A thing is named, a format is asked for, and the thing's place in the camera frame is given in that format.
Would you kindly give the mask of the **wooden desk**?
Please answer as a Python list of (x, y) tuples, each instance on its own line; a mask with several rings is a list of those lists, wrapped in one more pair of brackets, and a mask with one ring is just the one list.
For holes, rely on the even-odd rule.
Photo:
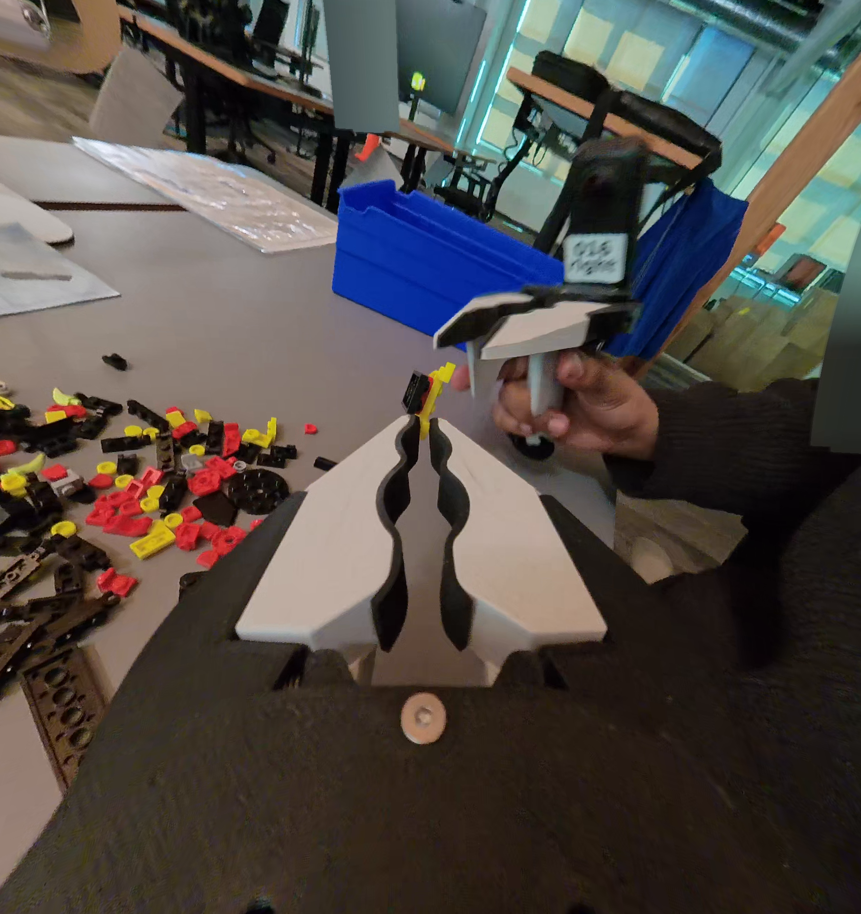
[[(594, 117), (595, 103), (546, 79), (516, 68), (507, 71), (507, 79), (563, 132), (581, 137)], [(722, 165), (721, 143), (709, 131), (680, 111), (637, 93), (620, 91), (601, 124), (605, 133), (638, 138), (661, 160), (684, 169), (705, 165), (713, 174)]]
[[(333, 105), (327, 99), (316, 99), (300, 91), (296, 84), (266, 79), (220, 60), (184, 40), (173, 27), (157, 18), (145, 16), (123, 5), (117, 5), (117, 9), (122, 23), (134, 26), (150, 40), (162, 43), (166, 48), (165, 53), (179, 59), (187, 69), (196, 67), (209, 70), (242, 89), (248, 89), (266, 97), (281, 99), (315, 112), (317, 121), (324, 123), (332, 134), (339, 133), (339, 129), (334, 123)], [(443, 154), (452, 154), (457, 148), (455, 141), (442, 131), (425, 128), (406, 119), (400, 119), (395, 130), (383, 132), (381, 135), (397, 138), (405, 143)]]

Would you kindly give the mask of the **dark monitor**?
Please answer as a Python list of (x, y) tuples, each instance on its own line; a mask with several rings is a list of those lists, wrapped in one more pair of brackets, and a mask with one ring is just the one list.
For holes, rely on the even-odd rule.
[(411, 100), (418, 73), (425, 81), (422, 101), (455, 114), (486, 18), (486, 11), (470, 2), (397, 1), (399, 99)]

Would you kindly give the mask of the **clear plastic bag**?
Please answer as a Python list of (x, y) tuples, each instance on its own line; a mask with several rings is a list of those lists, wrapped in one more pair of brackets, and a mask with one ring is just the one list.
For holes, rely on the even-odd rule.
[(187, 212), (266, 255), (333, 245), (337, 222), (260, 173), (218, 159), (81, 137), (72, 144)]

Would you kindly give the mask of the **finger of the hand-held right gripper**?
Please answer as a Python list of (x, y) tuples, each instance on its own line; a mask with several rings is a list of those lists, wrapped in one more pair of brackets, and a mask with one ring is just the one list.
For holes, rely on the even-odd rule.
[(478, 296), (434, 334), (434, 348), (457, 347), (486, 339), (506, 319), (541, 312), (559, 304), (591, 305), (591, 299), (578, 291), (559, 286), (529, 286), (521, 291), (495, 292)]
[(595, 312), (596, 303), (557, 303), (509, 315), (468, 342), (472, 396), (488, 392), (507, 360), (528, 358), (530, 397), (562, 397), (556, 376), (558, 354), (584, 344)]

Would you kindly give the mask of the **blue plastic bin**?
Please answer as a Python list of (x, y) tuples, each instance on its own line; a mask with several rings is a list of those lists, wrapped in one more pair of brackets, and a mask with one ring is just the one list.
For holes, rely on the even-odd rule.
[(394, 181), (340, 192), (333, 292), (433, 336), (471, 299), (556, 285), (559, 259)]

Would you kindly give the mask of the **pile of lego pieces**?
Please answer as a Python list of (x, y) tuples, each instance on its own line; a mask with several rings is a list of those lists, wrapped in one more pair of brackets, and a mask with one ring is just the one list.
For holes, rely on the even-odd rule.
[(0, 697), (9, 683), (105, 623), (138, 586), (103, 546), (127, 541), (146, 561), (198, 553), (208, 570), (246, 536), (227, 481), (253, 467), (275, 473), (299, 457), (277, 421), (241, 429), (197, 409), (156, 413), (54, 389), (43, 413), (0, 382)]

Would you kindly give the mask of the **cardboard boxes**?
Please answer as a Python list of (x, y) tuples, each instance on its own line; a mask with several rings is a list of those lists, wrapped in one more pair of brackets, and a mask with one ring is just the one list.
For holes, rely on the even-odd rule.
[(817, 377), (838, 300), (837, 293), (816, 288), (787, 309), (731, 295), (695, 314), (665, 354), (741, 391)]

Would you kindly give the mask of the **long black holed lego plate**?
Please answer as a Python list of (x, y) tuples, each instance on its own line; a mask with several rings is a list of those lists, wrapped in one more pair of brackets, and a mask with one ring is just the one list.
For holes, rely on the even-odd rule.
[(106, 713), (102, 685), (89, 654), (73, 646), (18, 679), (60, 793), (65, 794)]

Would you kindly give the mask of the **white stand with round base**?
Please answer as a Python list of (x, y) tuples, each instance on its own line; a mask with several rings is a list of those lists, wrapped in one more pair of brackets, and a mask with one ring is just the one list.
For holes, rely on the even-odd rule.
[(74, 239), (69, 225), (0, 183), (0, 226), (19, 225), (48, 245), (67, 244)]

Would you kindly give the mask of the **black office chair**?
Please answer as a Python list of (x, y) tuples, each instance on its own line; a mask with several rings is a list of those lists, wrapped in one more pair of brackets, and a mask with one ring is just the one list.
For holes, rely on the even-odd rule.
[(465, 151), (454, 150), (442, 154), (449, 166), (447, 177), (432, 189), (433, 196), (472, 219), (487, 223), (491, 220), (499, 195), (506, 181), (532, 150), (534, 140), (525, 136), (521, 143), (508, 148), (514, 151), (498, 166), (495, 177), (486, 176), (485, 169), (492, 159)]

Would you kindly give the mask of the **black round lego plate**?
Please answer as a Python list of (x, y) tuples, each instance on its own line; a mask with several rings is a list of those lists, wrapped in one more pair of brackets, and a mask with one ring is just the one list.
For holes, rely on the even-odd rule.
[(289, 496), (289, 486), (267, 467), (247, 468), (227, 481), (227, 495), (237, 509), (254, 517), (275, 511)]

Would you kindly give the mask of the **blue cloth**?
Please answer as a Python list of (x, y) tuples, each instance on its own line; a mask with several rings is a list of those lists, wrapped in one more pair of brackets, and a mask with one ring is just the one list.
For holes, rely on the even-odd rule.
[(707, 177), (664, 212), (637, 244), (632, 290), (640, 316), (604, 351), (614, 358), (657, 355), (697, 292), (727, 262), (746, 211), (744, 200)]

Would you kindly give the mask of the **yellow red lego assembly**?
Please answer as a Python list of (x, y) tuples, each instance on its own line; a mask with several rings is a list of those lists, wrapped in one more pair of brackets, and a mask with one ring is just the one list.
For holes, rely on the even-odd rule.
[(420, 440), (426, 440), (430, 422), (436, 411), (436, 402), (456, 370), (456, 365), (447, 362), (429, 375), (413, 372), (403, 396), (403, 408), (409, 415), (418, 417)]

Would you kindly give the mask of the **person's right hand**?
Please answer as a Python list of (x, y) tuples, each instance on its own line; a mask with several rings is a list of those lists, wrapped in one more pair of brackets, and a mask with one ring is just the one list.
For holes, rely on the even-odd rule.
[(653, 460), (658, 407), (635, 379), (609, 360), (563, 351), (555, 366), (561, 404), (539, 416), (532, 413), (526, 376), (526, 358), (508, 360), (501, 367), (492, 405), (499, 430), (522, 438), (543, 435), (573, 451), (643, 463)]

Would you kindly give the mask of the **black bag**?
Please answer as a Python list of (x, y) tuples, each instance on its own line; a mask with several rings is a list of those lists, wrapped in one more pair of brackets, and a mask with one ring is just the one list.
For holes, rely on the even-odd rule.
[(593, 104), (612, 90), (611, 83), (599, 70), (548, 50), (534, 57), (532, 75)]

